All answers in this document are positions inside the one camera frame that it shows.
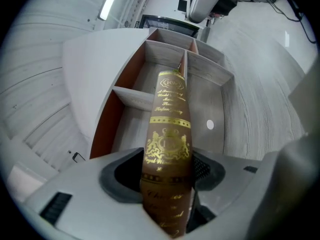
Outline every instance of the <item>black slot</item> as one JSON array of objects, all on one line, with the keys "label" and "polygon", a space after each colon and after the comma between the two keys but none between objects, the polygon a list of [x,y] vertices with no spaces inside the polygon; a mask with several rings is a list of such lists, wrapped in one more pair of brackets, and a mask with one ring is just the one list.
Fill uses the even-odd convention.
[{"label": "black slot", "polygon": [[144,160],[143,149],[114,170],[115,179],[127,188],[140,192],[140,179]]},{"label": "black slot", "polygon": [[257,170],[258,170],[258,168],[250,166],[250,165],[244,167],[243,169],[245,171],[248,171],[248,172],[253,173],[253,174],[255,174],[257,172]]},{"label": "black slot", "polygon": [[187,1],[186,0],[179,0],[178,3],[178,11],[187,12]]},{"label": "black slot", "polygon": [[71,194],[56,193],[49,204],[42,210],[40,216],[54,226],[71,197]]}]

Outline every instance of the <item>cable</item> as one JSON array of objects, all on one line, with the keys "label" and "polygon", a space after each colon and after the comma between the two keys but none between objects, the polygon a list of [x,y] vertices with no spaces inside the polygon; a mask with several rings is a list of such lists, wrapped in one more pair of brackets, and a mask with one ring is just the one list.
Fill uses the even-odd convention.
[{"label": "cable", "polygon": [[282,10],[280,10],[274,3],[270,2],[269,0],[266,0],[266,1],[269,3],[269,5],[271,5],[271,7],[275,10],[276,13],[284,15],[289,21],[292,21],[292,22],[300,22],[300,21],[301,21],[302,17],[301,17],[300,19],[292,19],[292,18],[289,18],[289,17],[288,17]]},{"label": "cable", "polygon": [[300,17],[300,19],[292,19],[292,18],[289,18],[282,10],[280,10],[273,2],[270,2],[269,0],[266,0],[268,3],[269,3],[269,5],[271,5],[271,7],[273,8],[273,10],[277,13],[277,14],[282,14],[282,15],[284,15],[289,21],[292,21],[292,22],[300,22],[300,24],[301,24],[301,26],[302,26],[302,28],[303,28],[303,31],[304,31],[304,33],[305,33],[305,35],[306,35],[306,38],[308,39],[308,41],[311,43],[311,44],[316,44],[317,43],[317,41],[311,41],[310,40],[310,38],[309,38],[309,36],[308,36],[308,34],[307,34],[307,31],[306,31],[306,29],[305,29],[305,26],[302,24],[302,19],[303,19],[303,17],[305,16],[305,15],[303,15],[302,17]]},{"label": "cable", "polygon": [[301,21],[300,21],[300,23],[301,23],[301,26],[302,26],[302,28],[303,28],[303,31],[304,31],[304,33],[305,33],[305,35],[306,35],[306,38],[308,38],[309,42],[310,42],[311,44],[316,44],[317,41],[311,41],[311,40],[310,40],[309,36],[307,35],[307,32],[306,32],[306,29],[305,29],[304,25],[302,24]]}]

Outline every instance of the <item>white circle sticker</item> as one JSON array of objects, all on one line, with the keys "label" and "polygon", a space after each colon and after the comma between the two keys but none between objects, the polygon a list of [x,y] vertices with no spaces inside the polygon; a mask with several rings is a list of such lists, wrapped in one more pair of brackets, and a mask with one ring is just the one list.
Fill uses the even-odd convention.
[{"label": "white circle sticker", "polygon": [[212,120],[206,121],[206,127],[208,127],[209,130],[212,130],[215,127],[215,124]]}]

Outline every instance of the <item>fluorescent light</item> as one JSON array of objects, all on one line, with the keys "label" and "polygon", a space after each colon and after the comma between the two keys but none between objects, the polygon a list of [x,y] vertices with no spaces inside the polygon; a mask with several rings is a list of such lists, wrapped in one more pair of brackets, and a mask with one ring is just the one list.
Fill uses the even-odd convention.
[{"label": "fluorescent light", "polygon": [[99,18],[102,20],[106,20],[109,14],[109,11],[111,9],[112,4],[114,3],[115,0],[105,0],[105,3],[102,7],[102,10],[100,12]]}]

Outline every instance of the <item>gold label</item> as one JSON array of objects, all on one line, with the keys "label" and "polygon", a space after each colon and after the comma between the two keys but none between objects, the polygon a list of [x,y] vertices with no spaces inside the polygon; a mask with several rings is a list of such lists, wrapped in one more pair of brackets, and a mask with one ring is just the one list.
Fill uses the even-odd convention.
[{"label": "gold label", "polygon": [[177,129],[162,129],[162,136],[154,131],[152,139],[147,140],[146,156],[147,164],[173,164],[174,161],[184,160],[189,157],[189,143],[186,135],[179,138]]},{"label": "gold label", "polygon": [[[185,177],[160,177],[157,175],[143,173],[141,180],[145,181],[145,182],[156,183],[156,184],[176,185],[176,184],[189,182],[190,177],[189,176],[185,176]],[[182,195],[178,194],[178,195],[171,196],[170,199],[180,199],[181,197],[182,197]]]},{"label": "gold label", "polygon": [[174,76],[176,76],[176,77],[181,78],[182,80],[185,80],[185,78],[184,78],[182,75],[180,75],[180,74],[178,74],[178,73],[175,73],[175,72],[173,72],[173,71],[165,71],[165,72],[159,73],[159,76],[163,76],[163,75],[174,75]]},{"label": "gold label", "polygon": [[151,116],[150,124],[171,124],[191,128],[190,122],[169,116]]},{"label": "gold label", "polygon": [[178,113],[179,115],[181,115],[181,114],[183,113],[181,110],[172,109],[172,108],[167,108],[167,107],[164,107],[164,106],[163,106],[163,107],[157,106],[154,111],[158,111],[158,112],[170,112],[170,113],[175,112],[175,113]]},{"label": "gold label", "polygon": [[178,223],[177,222],[160,222],[159,226],[161,228],[168,228],[168,227],[174,227],[176,226]]},{"label": "gold label", "polygon": [[177,215],[172,216],[172,218],[175,219],[175,218],[182,217],[183,214],[184,214],[184,211],[182,211],[181,213],[179,213]]},{"label": "gold label", "polygon": [[179,230],[176,230],[175,233],[171,234],[170,237],[175,238],[179,234]]},{"label": "gold label", "polygon": [[182,83],[180,81],[175,81],[171,78],[165,78],[163,79],[160,84],[163,87],[166,87],[168,89],[176,89],[176,90],[182,90],[184,88],[184,86],[182,85]]}]

